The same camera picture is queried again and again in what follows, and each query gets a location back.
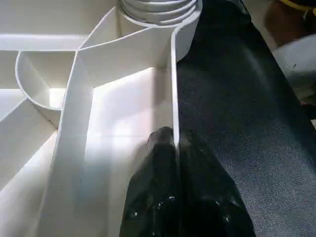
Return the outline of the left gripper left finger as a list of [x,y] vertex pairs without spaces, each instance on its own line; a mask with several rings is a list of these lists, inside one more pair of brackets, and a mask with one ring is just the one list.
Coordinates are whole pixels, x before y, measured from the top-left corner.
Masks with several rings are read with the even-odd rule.
[[179,180],[173,130],[151,133],[143,163],[131,177],[120,225],[122,237],[179,235]]

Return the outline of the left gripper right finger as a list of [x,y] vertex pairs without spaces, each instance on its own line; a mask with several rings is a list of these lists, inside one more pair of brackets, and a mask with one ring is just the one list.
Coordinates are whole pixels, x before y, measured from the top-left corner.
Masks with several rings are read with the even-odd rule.
[[182,226],[188,237],[253,237],[237,186],[207,143],[193,132],[179,141]]

